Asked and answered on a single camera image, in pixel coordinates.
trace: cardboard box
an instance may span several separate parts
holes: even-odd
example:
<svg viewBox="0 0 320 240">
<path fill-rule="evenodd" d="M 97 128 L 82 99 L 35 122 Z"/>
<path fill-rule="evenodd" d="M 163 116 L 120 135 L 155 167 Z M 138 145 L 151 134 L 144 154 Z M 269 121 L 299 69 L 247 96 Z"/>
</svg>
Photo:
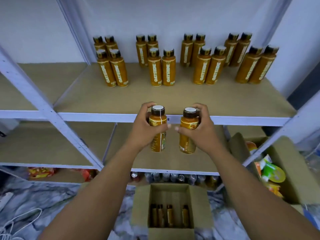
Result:
<svg viewBox="0 0 320 240">
<path fill-rule="evenodd" d="M 167 219 L 167 205 L 173 207 L 174 228 L 152 227 L 151 204 L 162 204 Z M 182 228 L 182 206 L 188 205 L 190 228 Z M 194 228 L 214 226 L 207 191 L 188 184 L 150 184 L 136 188 L 133 199 L 131 224 L 147 228 L 150 240 L 194 239 Z"/>
<path fill-rule="evenodd" d="M 258 147 L 266 139 L 266 137 L 251 138 Z M 240 133 L 236 133 L 230 139 L 229 146 L 232 154 L 241 163 L 250 156 L 246 141 Z M 298 207 L 297 205 L 320 203 L 320 188 L 309 171 L 303 156 L 288 137 L 280 137 L 266 149 L 264 154 L 269 154 L 272 163 L 283 169 L 286 174 L 286 180 L 279 183 L 281 186 L 280 192 L 286 202 L 295 208 Z M 250 163 L 247 168 L 261 181 L 254 162 Z"/>
</svg>

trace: hand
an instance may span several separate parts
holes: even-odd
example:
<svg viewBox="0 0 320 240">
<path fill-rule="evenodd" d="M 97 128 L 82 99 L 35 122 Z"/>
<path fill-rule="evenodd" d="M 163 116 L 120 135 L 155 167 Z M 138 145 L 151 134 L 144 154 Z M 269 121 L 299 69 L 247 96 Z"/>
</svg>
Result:
<svg viewBox="0 0 320 240">
<path fill-rule="evenodd" d="M 171 127 L 170 124 L 162 124 L 158 126 L 151 126 L 148 124 L 147 119 L 150 116 L 148 108 L 156 105 L 155 102 L 148 102 L 141 105 L 139 113 L 134 120 L 132 130 L 127 138 L 126 144 L 132 146 L 140 152 L 146 147 L 156 134 L 166 131 Z"/>
<path fill-rule="evenodd" d="M 196 129 L 175 127 L 175 130 L 191 138 L 198 148 L 210 154 L 214 148 L 217 148 L 215 146 L 222 147 L 222 144 L 214 129 L 214 123 L 210 118 L 208 107 L 198 103 L 192 105 L 192 107 L 200 109 L 200 125 Z"/>
</svg>

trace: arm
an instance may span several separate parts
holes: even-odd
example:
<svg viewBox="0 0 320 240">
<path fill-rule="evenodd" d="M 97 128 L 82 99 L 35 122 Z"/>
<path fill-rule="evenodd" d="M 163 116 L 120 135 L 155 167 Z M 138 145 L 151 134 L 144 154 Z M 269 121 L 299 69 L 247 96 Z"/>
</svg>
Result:
<svg viewBox="0 0 320 240">
<path fill-rule="evenodd" d="M 118 216 L 135 157 L 156 134 L 170 127 L 168 124 L 156 127 L 148 124 L 147 110 L 153 105 L 155 103 L 149 102 L 141 106 L 125 144 L 44 229 L 39 240 L 108 238 Z"/>
<path fill-rule="evenodd" d="M 211 157 L 250 239 L 320 239 L 320 232 L 304 216 L 271 193 L 223 147 L 206 105 L 193 107 L 201 109 L 201 124 L 194 130 L 176 130 Z"/>
</svg>

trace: marble floor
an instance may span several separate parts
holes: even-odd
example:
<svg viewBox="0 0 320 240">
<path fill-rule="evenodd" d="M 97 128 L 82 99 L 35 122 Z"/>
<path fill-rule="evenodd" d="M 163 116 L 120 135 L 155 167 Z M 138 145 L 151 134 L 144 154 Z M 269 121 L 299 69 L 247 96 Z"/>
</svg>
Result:
<svg viewBox="0 0 320 240">
<path fill-rule="evenodd" d="M 0 196 L 6 192 L 14 193 L 14 196 L 0 212 L 0 228 L 7 221 L 22 213 L 31 209 L 41 208 L 41 216 L 33 224 L 14 235 L 14 237 L 22 237 L 25 240 L 36 239 L 55 215 L 72 200 L 79 187 L 79 185 L 31 183 L 11 176 L 0 190 Z M 109 240 L 137 239 L 137 236 L 141 240 L 148 238 L 146 235 L 137 233 L 130 225 L 134 192 L 134 186 L 127 186 L 126 194 L 114 229 L 108 238 Z M 214 220 L 214 228 L 207 231 L 195 230 L 196 239 L 249 239 L 236 212 L 225 206 L 222 194 L 208 192 L 208 199 Z M 320 224 L 320 206 L 310 205 L 308 209 Z M 36 215 L 31 215 L 28 218 L 17 219 L 12 233 L 31 222 L 35 217 Z"/>
</svg>

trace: open cardboard box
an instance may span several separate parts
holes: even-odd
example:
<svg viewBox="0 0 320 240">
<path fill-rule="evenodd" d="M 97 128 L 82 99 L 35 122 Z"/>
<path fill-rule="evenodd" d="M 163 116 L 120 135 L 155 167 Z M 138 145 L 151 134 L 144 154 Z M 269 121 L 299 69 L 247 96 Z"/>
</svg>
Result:
<svg viewBox="0 0 320 240">
<path fill-rule="evenodd" d="M 259 147 L 266 139 L 267 137 L 256 137 L 251 138 L 251 141 Z M 240 133 L 236 133 L 230 139 L 229 146 L 234 157 L 241 163 L 250 156 L 246 140 Z M 286 174 L 286 180 L 279 185 L 281 186 L 280 192 L 287 203 L 298 210 L 301 208 L 299 205 L 320 203 L 320 188 L 303 156 L 288 137 L 280 137 L 266 149 L 264 154 L 269 154 L 272 163 L 283 169 Z M 261 181 L 254 162 L 250 163 L 247 168 Z"/>
<path fill-rule="evenodd" d="M 162 204 L 165 228 L 151 224 L 151 204 Z M 173 208 L 174 228 L 167 227 L 167 205 Z M 182 228 L 182 206 L 188 205 L 190 228 Z M 213 225 L 207 191 L 188 184 L 150 184 L 136 188 L 133 199 L 131 224 L 146 228 L 148 239 L 194 239 L 194 228 L 210 229 Z"/>
</svg>

